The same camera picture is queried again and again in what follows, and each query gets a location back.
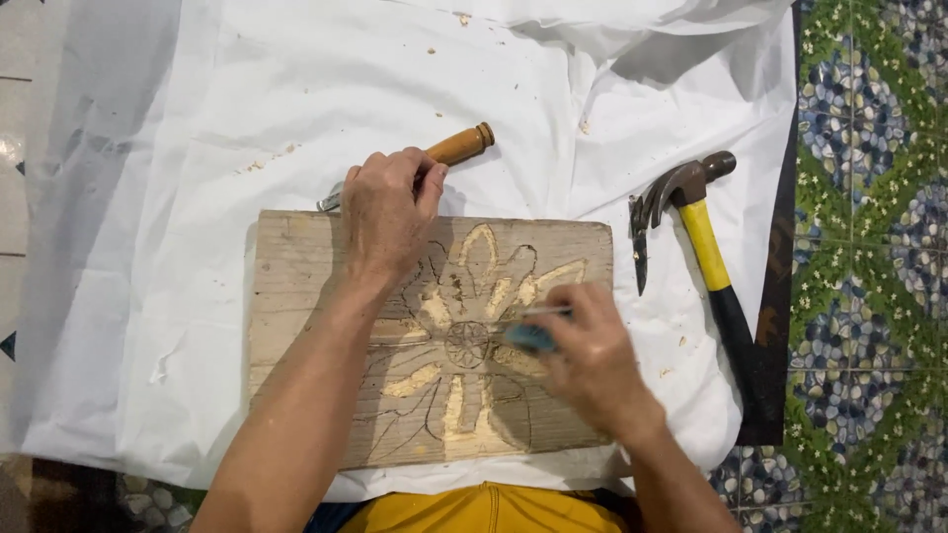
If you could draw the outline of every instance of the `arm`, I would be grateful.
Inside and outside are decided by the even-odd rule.
[[[417,148],[373,154],[350,169],[345,274],[237,431],[193,533],[302,531],[345,453],[375,318],[417,264],[446,172]],[[417,191],[416,175],[424,177]]]
[[[635,353],[612,296],[596,284],[562,285],[549,305],[571,305],[573,320],[533,315],[560,353],[543,356],[548,388],[593,428],[629,453],[636,497],[648,531],[737,533],[738,525],[675,442],[665,408],[639,374]]]

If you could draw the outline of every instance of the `person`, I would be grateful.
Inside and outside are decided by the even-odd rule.
[[[344,505],[341,514],[321,512],[347,446],[373,322],[417,266],[446,175],[446,165],[418,148],[372,154],[346,174],[342,281],[287,349],[282,371],[234,437],[191,533],[629,531],[595,494],[490,483],[438,495],[392,493]],[[628,453],[645,530],[739,531],[665,425],[609,291],[557,286],[547,304],[573,307],[569,320],[528,319],[559,346],[542,356],[547,387]]]

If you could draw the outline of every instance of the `left hand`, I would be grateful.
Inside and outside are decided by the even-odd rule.
[[[415,147],[376,152],[349,169],[342,223],[350,281],[392,290],[416,267],[446,176],[447,165]]]

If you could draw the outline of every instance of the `hand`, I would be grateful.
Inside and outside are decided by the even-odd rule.
[[[390,156],[376,152],[349,169],[342,223],[350,281],[392,290],[415,268],[446,175],[447,165],[414,147]]]
[[[559,352],[542,355],[547,388],[576,409],[592,428],[631,455],[665,430],[665,409],[639,374],[638,362],[612,295],[602,285],[560,285],[547,305],[570,305],[572,319],[556,313],[524,319],[546,328]]]

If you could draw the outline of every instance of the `wooden board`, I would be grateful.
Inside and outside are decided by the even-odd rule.
[[[263,211],[250,308],[250,407],[345,257],[335,214]],[[418,268],[370,340],[345,469],[596,446],[544,391],[536,358],[501,345],[498,320],[556,285],[611,286],[609,226],[440,217]],[[314,413],[319,407],[314,406]]]

